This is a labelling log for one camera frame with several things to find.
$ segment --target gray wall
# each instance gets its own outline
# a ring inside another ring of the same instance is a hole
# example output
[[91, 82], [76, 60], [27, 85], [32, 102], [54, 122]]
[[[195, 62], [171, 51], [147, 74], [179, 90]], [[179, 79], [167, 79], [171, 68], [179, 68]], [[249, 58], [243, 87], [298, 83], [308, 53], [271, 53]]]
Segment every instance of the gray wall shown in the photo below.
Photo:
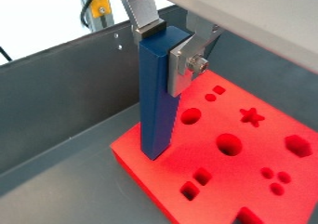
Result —
[[[185, 10], [162, 14], [185, 27]], [[123, 22], [0, 68], [0, 173], [138, 102], [137, 55]]]

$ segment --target star-shaped hole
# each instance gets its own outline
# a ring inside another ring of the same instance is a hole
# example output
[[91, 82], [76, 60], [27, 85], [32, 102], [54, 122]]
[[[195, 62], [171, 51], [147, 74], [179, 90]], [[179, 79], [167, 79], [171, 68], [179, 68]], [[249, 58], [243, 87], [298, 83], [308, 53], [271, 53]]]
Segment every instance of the star-shaped hole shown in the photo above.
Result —
[[259, 121], [265, 120], [265, 117], [257, 114], [257, 108], [251, 108], [250, 110], [241, 109], [239, 110], [243, 117], [241, 121], [243, 123], [251, 123], [254, 127], [259, 127]]

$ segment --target circular hole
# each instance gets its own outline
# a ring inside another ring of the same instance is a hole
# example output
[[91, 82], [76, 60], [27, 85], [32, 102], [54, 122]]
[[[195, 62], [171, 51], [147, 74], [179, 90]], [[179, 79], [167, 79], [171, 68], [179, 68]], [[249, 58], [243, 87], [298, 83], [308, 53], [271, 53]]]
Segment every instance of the circular hole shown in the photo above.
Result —
[[284, 195], [285, 190], [284, 190], [284, 187], [282, 187], [282, 185], [281, 185], [279, 183], [273, 183], [273, 184], [270, 185], [270, 188], [271, 188], [271, 192], [273, 192], [275, 195], [278, 195], [278, 196]]
[[205, 99], [206, 99], [207, 101], [215, 101], [215, 100], [217, 100], [217, 97], [215, 97], [214, 94], [206, 94], [206, 95], [205, 95]]
[[217, 145], [225, 155], [235, 156], [242, 151], [242, 143], [233, 134], [222, 134], [217, 138]]
[[282, 183], [290, 183], [292, 182], [292, 176], [286, 172], [279, 172], [277, 174], [277, 177]]
[[201, 117], [202, 117], [202, 112], [199, 109], [197, 108], [187, 109], [182, 115], [182, 122], [186, 125], [193, 125], [199, 121]]
[[266, 179], [271, 179], [274, 177], [274, 171], [267, 167], [261, 169], [261, 174]]

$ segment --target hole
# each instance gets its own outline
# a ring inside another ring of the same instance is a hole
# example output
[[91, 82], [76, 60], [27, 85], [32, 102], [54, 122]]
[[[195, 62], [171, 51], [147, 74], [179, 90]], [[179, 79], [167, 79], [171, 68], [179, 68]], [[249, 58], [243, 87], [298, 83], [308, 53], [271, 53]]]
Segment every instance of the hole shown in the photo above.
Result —
[[259, 127], [259, 121], [265, 120], [265, 117], [257, 114], [257, 108], [251, 108], [250, 110], [241, 109], [239, 110], [243, 117], [241, 121], [243, 123], [251, 123], [254, 127]]
[[214, 87], [214, 92], [218, 93], [219, 95], [225, 92], [225, 88], [222, 86], [215, 86]]
[[304, 158], [313, 155], [312, 146], [309, 142], [300, 136], [293, 135], [285, 138], [286, 148], [298, 157]]
[[194, 179], [205, 186], [210, 179], [213, 178], [211, 174], [203, 169], [199, 168], [194, 174]]
[[186, 125], [193, 125], [199, 121], [201, 117], [202, 117], [202, 112], [199, 109], [197, 108], [187, 109], [182, 115], [182, 122]]
[[277, 195], [281, 196], [285, 193], [284, 187], [279, 183], [273, 183], [270, 185], [271, 192]]
[[279, 172], [277, 174], [277, 177], [282, 183], [290, 183], [292, 182], [292, 176], [286, 172]]
[[266, 179], [271, 179], [274, 177], [274, 171], [271, 168], [263, 167], [261, 169], [261, 174]]
[[237, 220], [234, 223], [263, 224], [263, 221], [259, 219], [259, 217], [255, 215], [255, 213], [247, 207], [242, 207], [238, 212]]
[[187, 182], [181, 189], [181, 193], [185, 195], [189, 201], [194, 200], [199, 192], [201, 192], [199, 189], [191, 182]]
[[206, 95], [205, 95], [205, 99], [206, 99], [207, 101], [215, 101], [215, 100], [217, 100], [217, 97], [215, 97], [214, 94], [206, 94]]
[[239, 138], [227, 133], [218, 136], [217, 145], [221, 152], [229, 156], [235, 156], [242, 151], [242, 143]]

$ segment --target gray floor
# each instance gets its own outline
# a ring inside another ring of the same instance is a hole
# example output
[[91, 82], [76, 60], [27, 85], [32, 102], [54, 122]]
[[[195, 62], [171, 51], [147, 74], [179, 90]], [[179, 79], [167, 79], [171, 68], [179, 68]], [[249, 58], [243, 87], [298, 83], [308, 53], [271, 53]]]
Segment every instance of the gray floor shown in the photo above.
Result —
[[115, 161], [110, 144], [138, 105], [0, 177], [3, 224], [169, 223]]

